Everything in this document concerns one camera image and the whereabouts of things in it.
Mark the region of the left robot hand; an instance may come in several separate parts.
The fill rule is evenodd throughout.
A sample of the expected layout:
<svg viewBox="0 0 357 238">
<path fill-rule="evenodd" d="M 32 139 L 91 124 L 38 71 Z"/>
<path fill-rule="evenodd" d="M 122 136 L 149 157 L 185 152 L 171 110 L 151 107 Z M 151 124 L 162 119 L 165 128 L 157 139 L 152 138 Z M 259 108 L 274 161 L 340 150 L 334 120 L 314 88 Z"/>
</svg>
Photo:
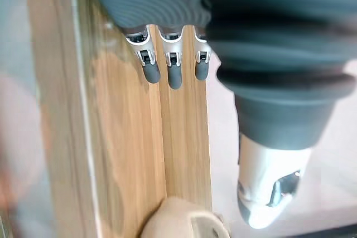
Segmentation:
<svg viewBox="0 0 357 238">
<path fill-rule="evenodd" d="M 356 0 L 99 0 L 159 80 L 145 25 L 165 43 L 186 25 L 221 61 L 235 95 L 240 214 L 254 229 L 273 223 L 296 195 L 312 148 L 337 101 L 355 89 Z"/>
</svg>

